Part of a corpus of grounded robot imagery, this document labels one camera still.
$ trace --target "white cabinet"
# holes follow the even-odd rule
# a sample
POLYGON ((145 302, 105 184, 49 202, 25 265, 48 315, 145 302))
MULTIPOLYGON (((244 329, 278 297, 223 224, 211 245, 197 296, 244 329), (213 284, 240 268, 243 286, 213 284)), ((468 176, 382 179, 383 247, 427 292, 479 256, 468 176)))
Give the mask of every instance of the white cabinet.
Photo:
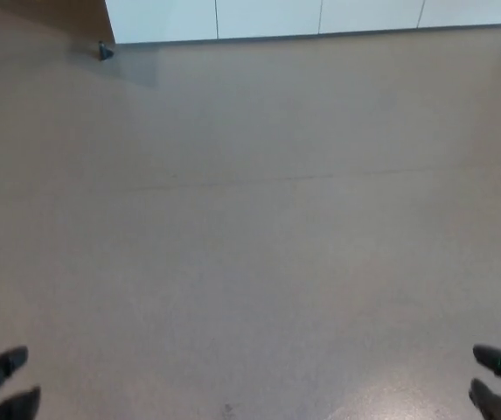
POLYGON ((422 7, 423 0, 324 0, 320 32, 416 28, 422 7))
POLYGON ((219 38, 318 33, 321 0, 217 0, 219 38))
POLYGON ((501 0, 427 0, 420 28, 501 24, 501 0))
POLYGON ((117 44, 216 39, 215 0, 106 0, 117 44))

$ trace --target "cabinet door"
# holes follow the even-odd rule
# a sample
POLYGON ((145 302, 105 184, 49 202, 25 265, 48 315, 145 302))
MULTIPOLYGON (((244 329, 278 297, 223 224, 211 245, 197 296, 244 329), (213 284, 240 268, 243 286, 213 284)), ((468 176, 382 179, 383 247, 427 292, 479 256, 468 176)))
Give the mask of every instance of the cabinet door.
POLYGON ((416 28, 423 0, 324 0, 321 33, 416 28))
POLYGON ((420 28, 501 24, 501 0, 427 0, 420 28))
POLYGON ((321 0, 217 0, 219 38, 318 33, 321 0))
POLYGON ((117 44, 216 39, 214 0, 106 0, 117 44))

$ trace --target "beige floor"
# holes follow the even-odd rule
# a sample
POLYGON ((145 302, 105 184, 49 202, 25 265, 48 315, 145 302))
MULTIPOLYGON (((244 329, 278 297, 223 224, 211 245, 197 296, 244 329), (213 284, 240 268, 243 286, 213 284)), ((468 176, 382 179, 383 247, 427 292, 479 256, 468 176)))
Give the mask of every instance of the beige floor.
POLYGON ((479 418, 501 29, 101 64, 93 33, 8 4, 0 349, 31 364, 7 392, 41 382, 50 420, 479 418))

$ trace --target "floor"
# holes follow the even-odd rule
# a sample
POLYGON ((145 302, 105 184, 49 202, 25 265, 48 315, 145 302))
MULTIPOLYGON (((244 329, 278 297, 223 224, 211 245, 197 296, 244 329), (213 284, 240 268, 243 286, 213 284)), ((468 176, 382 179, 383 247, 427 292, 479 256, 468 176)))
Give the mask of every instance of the floor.
POLYGON ((31 361, 6 393, 40 382, 51 420, 479 418, 471 378, 501 392, 471 355, 501 346, 501 29, 101 64, 102 32, 19 1, 0 350, 31 361))

